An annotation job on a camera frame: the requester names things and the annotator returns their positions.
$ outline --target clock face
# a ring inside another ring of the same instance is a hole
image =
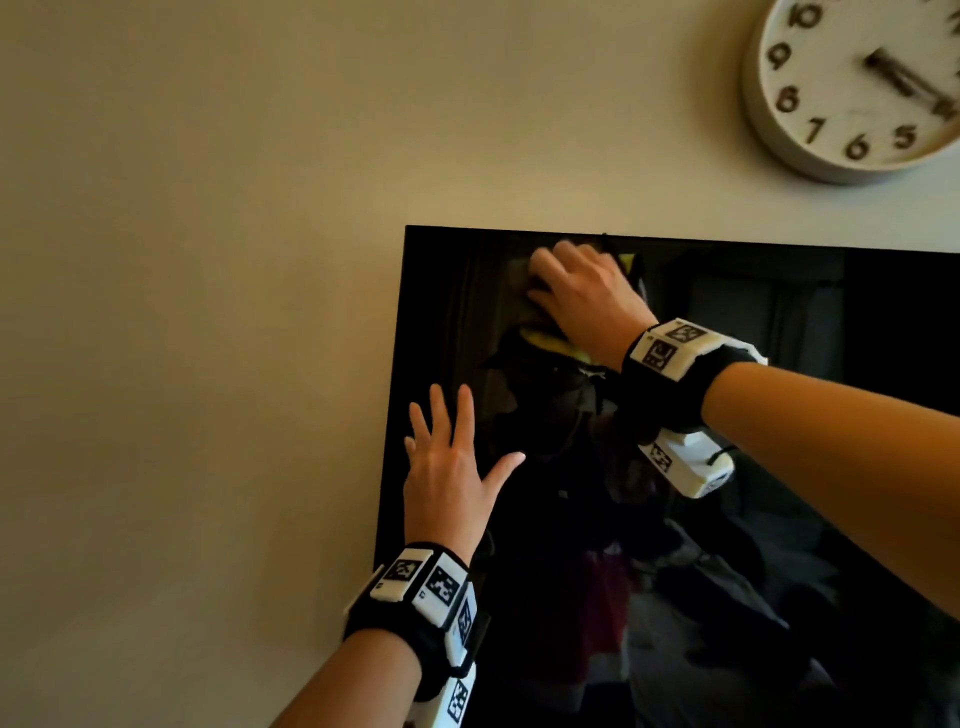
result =
[[[960,138],[960,0],[777,2],[757,51],[776,125],[825,162],[888,170]]]

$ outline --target beige wall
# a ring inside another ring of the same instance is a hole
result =
[[[762,4],[0,2],[4,724],[263,725],[328,654],[407,223],[960,248],[957,159],[758,149]]]

